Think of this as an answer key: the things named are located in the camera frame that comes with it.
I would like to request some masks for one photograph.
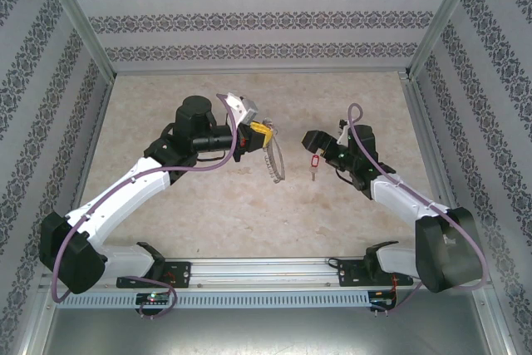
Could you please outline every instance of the key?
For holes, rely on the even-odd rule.
[[[313,174],[313,182],[316,180],[316,173],[318,172],[317,166],[311,166],[310,167],[310,173]]]
[[[313,158],[310,160],[310,173],[313,174],[313,182],[316,180],[316,174],[318,172],[319,164],[319,155],[313,155]]]

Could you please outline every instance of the enclosure wall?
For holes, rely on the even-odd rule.
[[[404,68],[442,0],[78,0],[118,72]]]
[[[39,224],[79,195],[110,82],[58,0],[0,0],[0,353],[32,306]]]
[[[519,353],[532,352],[531,54],[532,0],[460,0],[416,77]]]

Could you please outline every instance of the red tag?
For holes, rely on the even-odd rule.
[[[313,158],[310,161],[310,166],[317,167],[319,164],[319,155],[315,154],[313,155]]]

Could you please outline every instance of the white robotic arm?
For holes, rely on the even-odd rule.
[[[337,174],[349,172],[351,181],[338,175],[342,180],[368,199],[385,205],[415,230],[415,246],[386,242],[367,249],[364,261],[371,279],[382,273],[405,274],[420,279],[435,293],[480,279],[483,275],[480,256],[446,220],[450,219],[478,243],[472,215],[463,208],[450,210],[406,185],[391,167],[378,162],[372,128],[365,125],[353,128],[356,140],[345,121],[340,121],[342,135],[338,140],[323,131],[308,131],[303,146],[312,153],[321,149],[321,156]],[[445,218],[437,211],[442,211]]]
[[[61,257],[58,252],[64,245],[63,240],[81,218],[85,219],[67,242],[60,261],[59,279],[73,293],[82,293],[103,278],[147,276],[159,279],[154,262],[162,255],[145,243],[131,247],[104,245],[113,229],[145,201],[169,188],[190,170],[198,161],[198,153],[232,149],[236,136],[232,156],[238,162],[245,152],[268,144],[271,130],[253,121],[258,111],[252,101],[229,93],[225,102],[236,132],[233,126],[216,124],[209,100],[202,96],[187,97],[177,109],[175,123],[165,128],[160,138],[145,150],[144,157],[115,184],[64,217],[52,212],[42,221],[39,255],[53,270],[56,258]]]

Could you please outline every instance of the marble-like floor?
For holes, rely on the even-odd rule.
[[[431,195],[421,154],[396,73],[119,76],[111,94],[84,202],[134,165],[175,118],[190,95],[225,109],[216,93],[255,101],[257,120],[278,127],[287,179],[274,184],[259,150],[213,172],[188,173],[142,205],[113,231],[108,244],[146,241],[166,257],[314,257],[362,255],[369,245],[414,232],[386,207],[340,181],[323,161],[312,182],[311,154],[301,145],[308,130],[337,136],[347,106],[364,108],[382,161],[413,187]]]

